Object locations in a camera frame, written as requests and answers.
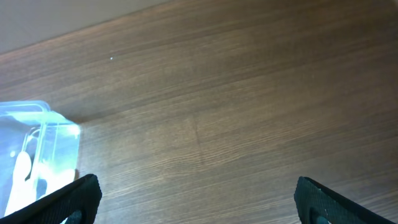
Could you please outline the white spoon thin handle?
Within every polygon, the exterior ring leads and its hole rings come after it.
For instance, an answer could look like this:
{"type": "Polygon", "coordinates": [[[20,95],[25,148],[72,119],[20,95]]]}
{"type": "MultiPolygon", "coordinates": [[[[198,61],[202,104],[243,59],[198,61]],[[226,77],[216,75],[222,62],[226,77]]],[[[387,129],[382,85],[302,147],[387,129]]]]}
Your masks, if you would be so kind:
{"type": "Polygon", "coordinates": [[[75,180],[75,169],[66,169],[56,174],[53,170],[44,166],[40,169],[40,178],[47,183],[45,194],[49,195],[52,192],[61,189],[75,180]]]}

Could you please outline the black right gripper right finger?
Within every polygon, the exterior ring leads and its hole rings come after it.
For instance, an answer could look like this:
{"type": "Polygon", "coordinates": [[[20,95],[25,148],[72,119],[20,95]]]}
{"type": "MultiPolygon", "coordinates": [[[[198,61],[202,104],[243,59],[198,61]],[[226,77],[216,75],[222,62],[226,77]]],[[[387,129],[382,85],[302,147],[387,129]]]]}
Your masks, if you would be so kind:
{"type": "Polygon", "coordinates": [[[299,177],[294,192],[304,224],[394,224],[309,177],[299,177]]]}

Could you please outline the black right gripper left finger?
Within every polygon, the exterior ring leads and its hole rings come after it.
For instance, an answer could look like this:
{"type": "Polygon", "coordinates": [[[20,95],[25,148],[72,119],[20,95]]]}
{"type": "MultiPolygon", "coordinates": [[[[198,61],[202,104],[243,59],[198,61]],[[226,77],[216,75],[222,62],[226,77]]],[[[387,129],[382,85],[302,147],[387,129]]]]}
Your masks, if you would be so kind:
{"type": "Polygon", "coordinates": [[[97,176],[87,174],[29,206],[1,218],[1,223],[93,224],[101,198],[102,191],[97,176]]]}

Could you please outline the white spoon wide handle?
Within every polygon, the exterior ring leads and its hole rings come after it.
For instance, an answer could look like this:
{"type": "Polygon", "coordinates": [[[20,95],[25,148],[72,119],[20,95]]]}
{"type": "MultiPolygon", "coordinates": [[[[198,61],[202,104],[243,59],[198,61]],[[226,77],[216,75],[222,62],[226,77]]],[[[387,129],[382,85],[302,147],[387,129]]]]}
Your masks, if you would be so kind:
{"type": "Polygon", "coordinates": [[[25,151],[20,152],[16,159],[15,168],[12,174],[12,188],[7,203],[5,216],[8,216],[24,207],[31,199],[29,185],[26,182],[30,174],[32,162],[30,156],[25,151]]]}

